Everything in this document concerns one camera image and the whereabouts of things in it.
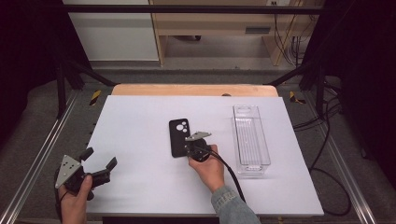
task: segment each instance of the sleeve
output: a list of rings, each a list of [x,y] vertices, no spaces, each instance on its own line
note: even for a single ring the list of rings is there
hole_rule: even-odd
[[[220,224],[260,224],[260,220],[248,205],[227,186],[217,189],[211,201]]]

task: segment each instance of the black metal frame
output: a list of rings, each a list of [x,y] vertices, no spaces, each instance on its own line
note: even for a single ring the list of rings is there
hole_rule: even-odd
[[[328,56],[329,51],[332,50],[334,47],[334,37],[336,36],[337,32],[339,32],[340,24],[344,22],[347,13],[349,10],[355,6],[356,0],[350,0],[350,3],[346,3],[346,8],[343,9],[340,15],[340,18],[333,27],[330,28],[330,32],[323,38],[323,41],[320,43],[317,50],[313,53],[310,57],[309,61],[303,60],[303,63],[300,67],[288,72],[283,77],[274,80],[267,85],[278,86],[283,82],[289,80],[292,77],[298,75],[304,75],[301,82],[300,88],[303,91],[311,90],[313,85],[317,85],[316,90],[316,110],[318,116],[321,119],[324,119],[323,114],[323,94],[324,94],[324,82],[325,82],[325,70],[322,67],[322,63],[326,60],[325,58]]]
[[[62,12],[73,12],[73,13],[217,13],[217,14],[294,14],[294,15],[322,15],[322,14],[332,14],[344,12],[341,8],[326,8],[326,7],[249,7],[249,6],[181,6],[181,5],[43,5],[40,4],[38,8],[41,10],[41,13],[45,13],[46,11],[55,11],[59,10]],[[303,89],[310,89],[317,78],[316,75],[313,75],[313,70],[318,68],[322,53],[326,48],[329,47],[330,39],[332,34],[336,32],[336,26],[332,28],[332,31],[329,33],[325,41],[316,51],[318,57],[313,57],[313,60],[309,62],[303,63],[302,66],[290,71],[285,76],[268,83],[269,85],[277,86],[283,83],[284,81],[295,77],[300,74],[310,74],[307,76],[308,78],[304,79],[300,85]],[[56,44],[53,45],[50,49],[57,49]],[[94,73],[91,69],[88,69],[84,66],[79,65],[73,61],[66,61],[65,57],[60,54],[60,52],[54,52],[54,54],[61,55],[61,57],[57,57],[60,59],[58,69],[58,92],[59,95],[59,114],[58,118],[62,115],[65,109],[65,93],[64,93],[64,71],[66,71],[66,75],[68,73],[67,69],[77,69],[80,72],[84,72],[87,75],[101,81],[102,83],[108,86],[114,86],[117,83],[111,82],[100,75]],[[77,89],[81,89],[83,83],[81,84],[80,77],[77,78],[78,83],[76,85]]]

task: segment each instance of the clear plastic container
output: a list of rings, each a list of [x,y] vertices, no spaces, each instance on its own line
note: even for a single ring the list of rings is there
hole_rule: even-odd
[[[233,107],[233,140],[238,175],[263,178],[271,161],[256,105]]]

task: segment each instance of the white tabletop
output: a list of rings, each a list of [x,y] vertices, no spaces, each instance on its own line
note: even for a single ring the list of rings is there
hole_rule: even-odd
[[[211,193],[188,165],[171,155],[168,122],[188,119],[191,132],[209,132],[235,170],[233,105],[257,105],[271,158],[263,179],[239,178],[257,215],[323,215],[282,98],[217,96],[108,96],[84,162],[85,172],[119,164],[95,191],[87,212],[103,216],[214,216]],[[235,189],[225,170],[226,184]]]

